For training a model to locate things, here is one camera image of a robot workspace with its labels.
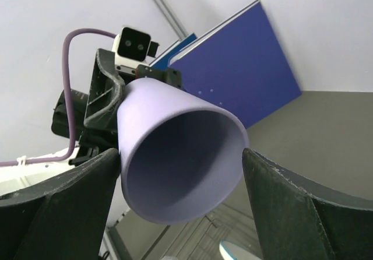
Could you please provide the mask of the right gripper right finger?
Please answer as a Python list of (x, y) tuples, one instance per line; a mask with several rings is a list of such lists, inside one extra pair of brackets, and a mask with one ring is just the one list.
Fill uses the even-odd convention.
[(246, 148), (242, 167), (264, 259), (372, 259), (372, 201)]

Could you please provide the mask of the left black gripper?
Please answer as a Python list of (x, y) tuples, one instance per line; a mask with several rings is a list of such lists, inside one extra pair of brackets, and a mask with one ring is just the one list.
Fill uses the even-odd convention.
[(117, 110), (124, 100), (125, 84), (140, 78), (153, 78), (183, 90), (181, 72), (172, 68), (156, 69), (138, 65), (136, 69), (114, 64), (115, 54), (99, 48), (96, 51), (93, 73), (83, 124), (101, 131), (117, 130)]

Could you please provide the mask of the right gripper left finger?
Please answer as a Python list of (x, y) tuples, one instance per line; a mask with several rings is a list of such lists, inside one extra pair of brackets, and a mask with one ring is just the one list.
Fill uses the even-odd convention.
[(98, 259), (120, 173), (117, 149), (1, 195), (1, 259)]

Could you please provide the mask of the lilac plastic cup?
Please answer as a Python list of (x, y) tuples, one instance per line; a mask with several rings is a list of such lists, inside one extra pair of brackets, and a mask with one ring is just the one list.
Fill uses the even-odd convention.
[(117, 111), (122, 192), (154, 223), (201, 217), (234, 190), (249, 146), (229, 111), (153, 78), (129, 83)]

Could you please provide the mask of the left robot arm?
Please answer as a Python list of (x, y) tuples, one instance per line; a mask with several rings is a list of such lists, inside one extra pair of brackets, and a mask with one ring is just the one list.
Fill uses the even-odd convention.
[(75, 118), (73, 152), (57, 161), (62, 151), (36, 158), (26, 156), (11, 166), (1, 167), (1, 194), (7, 194), (70, 170), (101, 152), (118, 146), (117, 109), (124, 100), (124, 88), (139, 78), (150, 77), (182, 88), (181, 72), (99, 49), (96, 52), (88, 93), (71, 91)]

